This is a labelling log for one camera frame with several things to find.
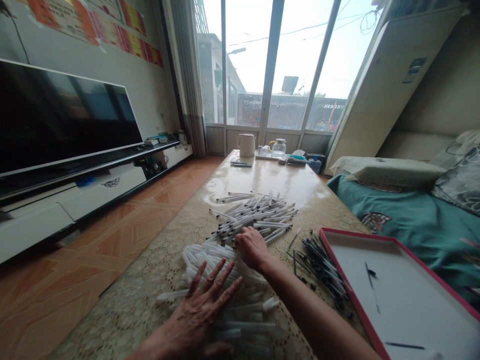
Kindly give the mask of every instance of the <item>glass teapot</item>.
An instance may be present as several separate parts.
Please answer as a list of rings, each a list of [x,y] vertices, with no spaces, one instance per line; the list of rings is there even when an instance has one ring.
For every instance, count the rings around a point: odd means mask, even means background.
[[[287,152],[287,141],[285,139],[275,139],[275,141],[270,141],[268,144],[268,149],[271,151],[273,157],[279,157],[285,155]]]

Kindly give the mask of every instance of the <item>blue bottle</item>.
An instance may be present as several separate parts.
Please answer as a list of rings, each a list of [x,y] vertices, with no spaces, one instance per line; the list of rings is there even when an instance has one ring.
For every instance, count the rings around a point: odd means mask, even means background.
[[[315,172],[315,174],[320,173],[320,167],[322,166],[322,162],[319,160],[318,155],[313,155],[313,159],[308,160],[308,166]]]

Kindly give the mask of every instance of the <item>tv screen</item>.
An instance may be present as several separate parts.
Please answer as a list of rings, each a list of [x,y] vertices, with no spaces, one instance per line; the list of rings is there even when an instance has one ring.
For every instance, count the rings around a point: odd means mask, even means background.
[[[143,143],[125,87],[0,60],[0,176]]]

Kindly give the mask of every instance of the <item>curtain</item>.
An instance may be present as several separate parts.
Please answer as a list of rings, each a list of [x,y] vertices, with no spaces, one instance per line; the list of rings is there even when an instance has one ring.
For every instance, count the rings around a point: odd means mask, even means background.
[[[205,121],[200,90],[200,72],[197,56],[196,24],[193,0],[172,0],[171,11],[178,49],[179,71],[185,104],[183,118],[185,133],[190,139],[193,154],[207,156]]]

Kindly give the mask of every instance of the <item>pile of pen parts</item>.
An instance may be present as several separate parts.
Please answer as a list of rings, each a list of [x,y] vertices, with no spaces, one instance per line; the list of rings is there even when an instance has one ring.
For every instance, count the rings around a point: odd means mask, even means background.
[[[280,193],[273,195],[272,192],[269,195],[255,191],[229,192],[227,197],[216,201],[220,204],[236,204],[223,212],[210,209],[211,213],[223,221],[203,244],[191,244],[183,249],[182,257],[186,264],[186,271],[181,276],[180,282],[183,290],[162,293],[157,300],[173,302],[170,306],[173,310],[187,294],[199,266],[204,261],[207,261],[207,266],[202,283],[222,258],[226,259],[226,263],[235,261],[235,267],[228,276],[224,288],[229,287],[240,276],[243,277],[246,286],[242,287],[232,304],[225,309],[222,318],[214,324],[213,337],[215,340],[228,341],[256,357],[268,358],[270,346],[267,335],[274,333],[277,327],[275,322],[265,322],[264,318],[279,301],[274,297],[264,299],[268,294],[267,281],[259,273],[249,269],[230,245],[233,245],[235,236],[242,228],[249,226],[257,229],[265,242],[271,244],[292,228],[290,222],[297,210],[294,203],[288,204],[280,197]]]

